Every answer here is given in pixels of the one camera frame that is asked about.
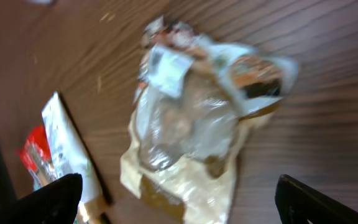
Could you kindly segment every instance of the white paper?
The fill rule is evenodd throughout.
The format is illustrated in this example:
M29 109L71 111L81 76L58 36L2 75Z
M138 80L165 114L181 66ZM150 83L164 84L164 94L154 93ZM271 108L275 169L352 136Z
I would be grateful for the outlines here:
M184 77L193 62L186 54L155 45L150 51L147 81L161 92L179 98Z

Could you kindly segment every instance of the clear plastic wrapper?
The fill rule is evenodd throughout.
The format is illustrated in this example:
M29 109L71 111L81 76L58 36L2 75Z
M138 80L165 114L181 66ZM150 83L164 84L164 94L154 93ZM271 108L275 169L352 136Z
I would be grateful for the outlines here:
M249 45L214 42L163 17L146 27L142 47L141 85L129 124L131 145L121 157L121 183L183 223L226 223L236 156L295 84L297 64L286 57L260 57ZM155 60L155 52L162 58L190 57L191 64L178 69L172 61Z

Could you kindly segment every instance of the wood grain surface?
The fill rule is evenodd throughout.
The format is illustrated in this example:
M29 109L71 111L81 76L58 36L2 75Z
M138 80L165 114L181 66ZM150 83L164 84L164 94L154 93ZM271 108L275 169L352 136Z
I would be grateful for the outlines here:
M112 223L175 223L119 183L140 37L160 14L301 64L291 95L239 156L229 223L280 223L280 174L358 211L356 0L0 0L0 147L19 198L32 183L15 151L58 89L114 197Z

